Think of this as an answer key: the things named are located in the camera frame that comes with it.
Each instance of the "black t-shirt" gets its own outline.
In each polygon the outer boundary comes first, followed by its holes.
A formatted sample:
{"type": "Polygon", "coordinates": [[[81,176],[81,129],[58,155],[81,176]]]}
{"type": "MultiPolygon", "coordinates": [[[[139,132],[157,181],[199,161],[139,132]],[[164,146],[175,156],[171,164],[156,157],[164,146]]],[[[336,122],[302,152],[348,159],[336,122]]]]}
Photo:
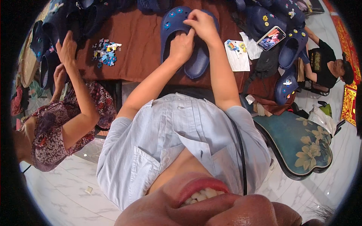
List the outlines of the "black t-shirt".
{"type": "Polygon", "coordinates": [[[333,88],[337,78],[329,70],[327,63],[335,61],[336,56],[333,49],[324,41],[319,40],[319,48],[309,51],[309,60],[311,61],[312,72],[317,74],[317,84],[333,88]]]}

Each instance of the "white paper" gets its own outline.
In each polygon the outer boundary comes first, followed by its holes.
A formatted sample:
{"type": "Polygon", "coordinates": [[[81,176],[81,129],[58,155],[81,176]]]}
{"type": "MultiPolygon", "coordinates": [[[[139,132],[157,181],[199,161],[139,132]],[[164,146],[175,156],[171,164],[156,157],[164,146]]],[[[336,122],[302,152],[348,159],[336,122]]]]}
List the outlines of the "white paper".
{"type": "Polygon", "coordinates": [[[263,50],[257,46],[253,39],[249,40],[248,36],[244,32],[240,32],[239,34],[243,38],[249,58],[251,60],[259,59],[263,50]]]}
{"type": "Polygon", "coordinates": [[[242,44],[243,42],[235,40],[231,41],[235,46],[239,47],[240,50],[240,52],[230,50],[230,48],[227,46],[227,41],[224,43],[226,55],[229,59],[232,71],[250,71],[248,54],[243,52],[243,50],[240,48],[240,44],[242,44]]]}
{"type": "Polygon", "coordinates": [[[281,68],[279,67],[279,68],[278,68],[278,71],[279,71],[280,76],[283,76],[285,70],[284,70],[284,69],[281,69],[281,68]]]}
{"type": "Polygon", "coordinates": [[[248,104],[251,105],[254,101],[255,101],[255,98],[252,96],[252,95],[247,95],[245,97],[245,99],[248,101],[248,104]]]}

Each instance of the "light blue shirt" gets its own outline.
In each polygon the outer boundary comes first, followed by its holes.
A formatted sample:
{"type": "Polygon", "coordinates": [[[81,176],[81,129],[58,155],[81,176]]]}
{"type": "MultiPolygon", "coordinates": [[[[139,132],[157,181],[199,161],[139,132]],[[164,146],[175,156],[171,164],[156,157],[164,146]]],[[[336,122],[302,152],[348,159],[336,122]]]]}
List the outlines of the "light blue shirt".
{"type": "Polygon", "coordinates": [[[230,192],[242,195],[240,146],[226,114],[240,131],[248,194],[255,193],[268,173],[270,154],[250,113],[240,106],[224,112],[179,93],[148,102],[133,121],[119,117],[112,122],[96,173],[102,192],[123,211],[186,147],[230,192]]]}

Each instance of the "small white paper scrap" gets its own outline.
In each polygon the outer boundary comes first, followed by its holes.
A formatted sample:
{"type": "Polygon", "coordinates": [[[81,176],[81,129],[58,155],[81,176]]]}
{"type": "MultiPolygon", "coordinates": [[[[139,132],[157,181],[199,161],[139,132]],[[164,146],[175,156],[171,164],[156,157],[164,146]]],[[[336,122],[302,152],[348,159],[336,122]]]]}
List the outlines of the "small white paper scrap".
{"type": "Polygon", "coordinates": [[[91,188],[91,187],[88,186],[88,188],[86,189],[85,192],[87,192],[88,194],[90,194],[90,193],[92,192],[92,190],[93,190],[93,188],[91,188]]]}
{"type": "Polygon", "coordinates": [[[283,76],[285,70],[284,70],[284,69],[281,69],[281,68],[279,67],[279,68],[278,68],[278,71],[279,71],[280,76],[283,76]]]}
{"type": "Polygon", "coordinates": [[[249,57],[248,54],[243,52],[243,50],[240,48],[240,44],[244,43],[242,41],[235,41],[231,40],[232,44],[234,46],[239,47],[239,51],[230,50],[228,47],[227,41],[224,43],[226,55],[229,59],[229,63],[231,66],[232,71],[250,71],[250,65],[249,65],[249,57]]]}

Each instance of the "teal cushion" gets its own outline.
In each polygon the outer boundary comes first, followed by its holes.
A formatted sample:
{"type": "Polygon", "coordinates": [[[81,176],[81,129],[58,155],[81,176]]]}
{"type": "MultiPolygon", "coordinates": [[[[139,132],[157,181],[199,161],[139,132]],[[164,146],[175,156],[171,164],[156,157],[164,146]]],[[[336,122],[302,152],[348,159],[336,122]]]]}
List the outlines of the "teal cushion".
{"type": "Polygon", "coordinates": [[[288,111],[280,116],[253,119],[274,143],[276,150],[273,151],[283,160],[279,163],[290,173],[305,176],[324,172],[330,166],[331,136],[323,127],[288,111]]]}

